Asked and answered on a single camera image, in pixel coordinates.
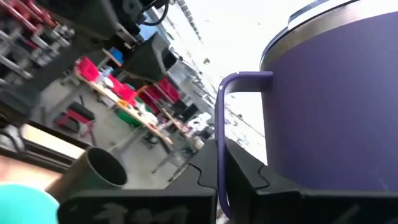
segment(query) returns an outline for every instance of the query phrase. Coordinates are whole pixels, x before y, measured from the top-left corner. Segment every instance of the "purple handle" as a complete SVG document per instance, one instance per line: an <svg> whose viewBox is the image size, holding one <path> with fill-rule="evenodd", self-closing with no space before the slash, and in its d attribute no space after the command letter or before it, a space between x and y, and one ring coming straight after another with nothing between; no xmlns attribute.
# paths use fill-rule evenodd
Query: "purple handle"
<svg viewBox="0 0 398 224"><path fill-rule="evenodd" d="M218 198L225 215L231 219L225 186L225 94L236 92L265 92L272 80L272 72L236 72L225 77L218 88L215 106L215 129L218 145Z"/></svg>

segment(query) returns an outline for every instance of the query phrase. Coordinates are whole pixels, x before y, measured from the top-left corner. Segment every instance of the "dumbbell rack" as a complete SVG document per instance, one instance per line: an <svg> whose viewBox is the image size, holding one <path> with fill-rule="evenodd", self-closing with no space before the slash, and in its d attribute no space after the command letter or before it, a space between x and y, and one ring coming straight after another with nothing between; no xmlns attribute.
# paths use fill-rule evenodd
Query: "dumbbell rack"
<svg viewBox="0 0 398 224"><path fill-rule="evenodd" d="M0 17L0 85L31 78L74 35L31 0L0 0Z"/></svg>

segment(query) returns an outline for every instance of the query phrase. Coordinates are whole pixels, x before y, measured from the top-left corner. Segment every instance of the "purple tumbler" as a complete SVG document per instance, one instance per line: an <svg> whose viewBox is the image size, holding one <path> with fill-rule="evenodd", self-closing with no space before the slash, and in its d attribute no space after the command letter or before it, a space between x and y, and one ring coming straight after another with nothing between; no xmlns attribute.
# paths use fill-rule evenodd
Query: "purple tumbler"
<svg viewBox="0 0 398 224"><path fill-rule="evenodd" d="M267 46L261 70L269 72L234 73L220 84L218 187L229 217L231 92L262 93L268 166L280 175L313 190L398 190L398 4L322 2L294 14Z"/></svg>

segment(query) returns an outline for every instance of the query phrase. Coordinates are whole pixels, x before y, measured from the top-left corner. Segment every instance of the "wooden table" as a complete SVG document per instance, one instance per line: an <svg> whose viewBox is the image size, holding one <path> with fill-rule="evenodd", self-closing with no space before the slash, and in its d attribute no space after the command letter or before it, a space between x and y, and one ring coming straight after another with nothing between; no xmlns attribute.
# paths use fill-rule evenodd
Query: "wooden table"
<svg viewBox="0 0 398 224"><path fill-rule="evenodd" d="M111 99L112 101L115 102L115 105L118 106L118 108L124 110L126 113L128 113L130 116L132 116L134 119L138 120L142 125L144 125L150 132L154 133L156 136L162 138L164 141L166 141L169 144L173 144L173 142L170 140L170 138L164 136L156 127L156 124L154 124L149 118L146 118L144 113L141 115L139 114L139 111L134 109L132 106L125 107L119 103L120 98L114 94L110 89L105 88L104 85L100 83L95 83L95 82L90 82L87 79L83 78L79 72L75 69L75 75L83 82L85 82L87 85L89 85L92 89L96 90L98 93L101 95L104 95Z"/></svg>
<svg viewBox="0 0 398 224"><path fill-rule="evenodd" d="M175 160L176 157L180 157L184 159L184 162L182 165L177 166L177 170L173 173L171 178L168 180L169 182L173 181L178 175L183 171L189 164L190 160L196 155L196 153L200 150L200 148L197 148L197 145L195 144L194 140L192 139L191 136L188 136L184 133L183 131L183 125L181 122L177 121L171 114L169 114L166 109L161 108L160 109L163 114L168 117L168 119L171 120L172 124L176 125L178 131L182 133L183 135L183 140L186 142L187 146L189 146L191 149L194 150L194 154L190 157L185 157L183 155L182 149L174 149L169 155L167 155L166 158L164 158L157 166L156 168L152 171L153 174L156 174L159 169L161 169L166 163L170 162L172 164L175 164L173 161Z"/></svg>

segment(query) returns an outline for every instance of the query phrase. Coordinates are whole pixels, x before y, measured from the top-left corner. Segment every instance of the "teal fabric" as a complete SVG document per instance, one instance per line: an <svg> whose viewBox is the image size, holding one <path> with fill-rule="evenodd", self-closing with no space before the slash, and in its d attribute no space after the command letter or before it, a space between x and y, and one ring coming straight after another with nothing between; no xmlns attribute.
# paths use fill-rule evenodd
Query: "teal fabric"
<svg viewBox="0 0 398 224"><path fill-rule="evenodd" d="M58 202L43 190L0 185L1 224L57 224Z"/></svg>

